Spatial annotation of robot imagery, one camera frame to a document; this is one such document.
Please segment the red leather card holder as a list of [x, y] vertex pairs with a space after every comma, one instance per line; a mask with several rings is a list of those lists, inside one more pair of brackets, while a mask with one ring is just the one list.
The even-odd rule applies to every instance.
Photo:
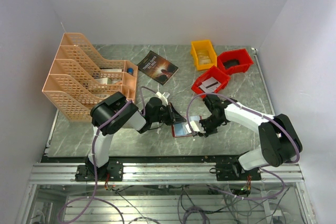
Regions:
[[[193, 120], [199, 121], [201, 119], [202, 119], [202, 116], [200, 115], [189, 117], [189, 121], [193, 121]], [[186, 122], [172, 125], [172, 136], [173, 137], [187, 137], [185, 134], [185, 130], [184, 130], [184, 125], [186, 124]]]

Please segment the yellow plastic bin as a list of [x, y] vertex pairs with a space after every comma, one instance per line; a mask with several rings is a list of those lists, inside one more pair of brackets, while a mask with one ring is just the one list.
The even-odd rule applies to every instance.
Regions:
[[197, 71], [204, 71], [212, 66], [217, 66], [217, 54], [210, 40], [192, 41], [191, 55]]

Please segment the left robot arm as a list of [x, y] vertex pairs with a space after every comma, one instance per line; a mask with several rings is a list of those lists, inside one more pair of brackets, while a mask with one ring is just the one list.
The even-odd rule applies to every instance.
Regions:
[[171, 126], [186, 122], [159, 92], [149, 99], [141, 111], [121, 92], [117, 92], [96, 104], [90, 116], [94, 137], [85, 164], [77, 168], [75, 178], [78, 182], [122, 181], [123, 165], [117, 160], [110, 161], [109, 149], [114, 134], [123, 126], [142, 134], [150, 130], [153, 123]]

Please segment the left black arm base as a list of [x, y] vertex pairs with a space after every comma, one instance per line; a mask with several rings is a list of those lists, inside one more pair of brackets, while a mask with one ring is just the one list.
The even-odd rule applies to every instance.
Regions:
[[96, 168], [97, 179], [95, 176], [95, 166], [92, 163], [79, 165], [75, 173], [76, 182], [98, 182], [112, 181], [121, 182], [123, 178], [123, 165], [116, 162], [106, 163], [102, 167]]

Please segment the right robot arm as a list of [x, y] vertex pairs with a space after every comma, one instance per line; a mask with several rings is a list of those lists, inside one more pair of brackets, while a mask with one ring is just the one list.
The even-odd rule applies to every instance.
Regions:
[[244, 179], [254, 168], [294, 163], [302, 152], [302, 144], [291, 120], [285, 114], [264, 114], [243, 106], [234, 99], [222, 100], [208, 94], [203, 102], [211, 115], [200, 120], [197, 134], [206, 136], [217, 133], [217, 128], [227, 123], [238, 123], [259, 136], [259, 146], [237, 158], [231, 167], [236, 179]]

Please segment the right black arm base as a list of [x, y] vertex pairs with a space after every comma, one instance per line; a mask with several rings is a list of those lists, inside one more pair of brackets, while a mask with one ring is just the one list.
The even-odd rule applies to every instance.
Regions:
[[216, 163], [209, 172], [216, 175], [217, 181], [252, 181], [261, 180], [261, 174], [258, 168], [244, 170], [237, 163]]

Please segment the white cards in red bin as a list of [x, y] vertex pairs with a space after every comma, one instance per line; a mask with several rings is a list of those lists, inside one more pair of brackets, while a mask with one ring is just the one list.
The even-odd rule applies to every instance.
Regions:
[[210, 77], [199, 85], [199, 89], [204, 93], [214, 93], [220, 85], [221, 83], [219, 81], [217, 81], [214, 77]]

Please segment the red bin with cards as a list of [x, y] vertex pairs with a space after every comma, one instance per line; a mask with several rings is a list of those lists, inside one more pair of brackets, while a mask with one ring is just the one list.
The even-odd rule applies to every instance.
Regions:
[[212, 66], [193, 83], [191, 90], [196, 94], [218, 93], [229, 83], [230, 76], [222, 72], [216, 66]]

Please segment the gold cards in yellow bin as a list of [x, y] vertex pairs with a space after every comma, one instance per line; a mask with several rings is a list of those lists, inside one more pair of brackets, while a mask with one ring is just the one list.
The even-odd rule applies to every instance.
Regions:
[[198, 58], [198, 64], [200, 66], [212, 63], [208, 50], [199, 50], [196, 52], [196, 54]]

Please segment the dark paperback book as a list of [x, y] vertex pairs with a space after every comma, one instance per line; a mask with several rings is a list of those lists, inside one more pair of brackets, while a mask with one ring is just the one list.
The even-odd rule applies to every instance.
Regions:
[[138, 69], [161, 85], [165, 85], [179, 68], [153, 51], [137, 64]]

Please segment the dark item in red bin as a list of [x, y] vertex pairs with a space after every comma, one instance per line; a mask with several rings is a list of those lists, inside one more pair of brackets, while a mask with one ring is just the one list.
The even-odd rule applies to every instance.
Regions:
[[239, 60], [238, 59], [231, 59], [231, 60], [227, 60], [225, 62], [223, 62], [223, 66], [225, 69], [229, 69], [231, 67], [240, 65]]

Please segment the blue bottle cap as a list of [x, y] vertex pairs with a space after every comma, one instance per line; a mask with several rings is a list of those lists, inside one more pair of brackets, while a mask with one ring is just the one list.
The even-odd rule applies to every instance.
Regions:
[[133, 68], [128, 68], [128, 69], [127, 69], [127, 73], [129, 73], [129, 74], [133, 74], [133, 73], [134, 73], [134, 69], [133, 69]]

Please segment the red bin with dark item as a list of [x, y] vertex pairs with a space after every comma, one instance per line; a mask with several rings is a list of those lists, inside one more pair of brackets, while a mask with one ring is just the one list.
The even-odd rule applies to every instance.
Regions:
[[217, 57], [217, 66], [227, 75], [245, 73], [254, 62], [246, 49], [222, 52]]

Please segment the pink mesh file organizer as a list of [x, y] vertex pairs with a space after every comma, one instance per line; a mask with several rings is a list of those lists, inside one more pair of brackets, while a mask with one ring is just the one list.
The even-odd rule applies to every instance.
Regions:
[[68, 120], [89, 122], [92, 107], [108, 95], [134, 101], [137, 75], [131, 61], [106, 59], [83, 34], [64, 33], [42, 92]]

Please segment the aluminium mounting rail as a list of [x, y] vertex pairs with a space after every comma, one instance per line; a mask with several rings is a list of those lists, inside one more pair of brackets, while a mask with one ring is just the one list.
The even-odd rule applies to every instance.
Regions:
[[[94, 182], [77, 182], [75, 175], [78, 163], [37, 163], [33, 166], [28, 183], [31, 185], [93, 185]], [[218, 174], [210, 173], [214, 163], [125, 163], [122, 180], [109, 179], [109, 185], [167, 185], [167, 184], [241, 184], [247, 178], [219, 180]], [[298, 164], [266, 167], [250, 171], [253, 183], [303, 182], [304, 177]]]

